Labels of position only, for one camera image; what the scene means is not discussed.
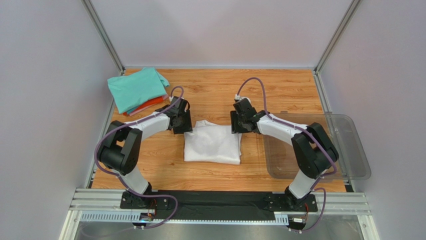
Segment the white t shirt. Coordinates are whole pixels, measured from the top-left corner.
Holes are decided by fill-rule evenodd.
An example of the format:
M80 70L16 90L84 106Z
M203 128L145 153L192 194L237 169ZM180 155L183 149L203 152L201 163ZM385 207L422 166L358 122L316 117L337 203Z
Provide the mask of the white t shirt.
M184 161L240 165L241 140L242 134L232 133L230 125L197 121L184 133Z

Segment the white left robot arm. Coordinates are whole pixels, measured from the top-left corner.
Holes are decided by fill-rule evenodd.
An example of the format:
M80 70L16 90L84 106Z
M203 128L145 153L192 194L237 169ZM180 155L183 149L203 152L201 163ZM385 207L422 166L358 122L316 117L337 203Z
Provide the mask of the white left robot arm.
M145 200L151 196L152 186L137 167L142 141L164 131L178 135L192 130L190 103L174 96L170 104L146 117L111 122L95 147L95 164L118 178L129 193Z

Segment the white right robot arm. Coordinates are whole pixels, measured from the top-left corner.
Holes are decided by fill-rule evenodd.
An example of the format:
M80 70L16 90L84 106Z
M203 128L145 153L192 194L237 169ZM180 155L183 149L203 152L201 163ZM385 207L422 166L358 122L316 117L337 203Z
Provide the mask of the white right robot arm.
M233 134L256 133L292 146L299 171L284 191L291 201L310 194L320 179L329 175L330 168L337 171L339 153L321 124L298 124L265 110L256 111L248 98L239 95L235 96L233 107L230 113Z

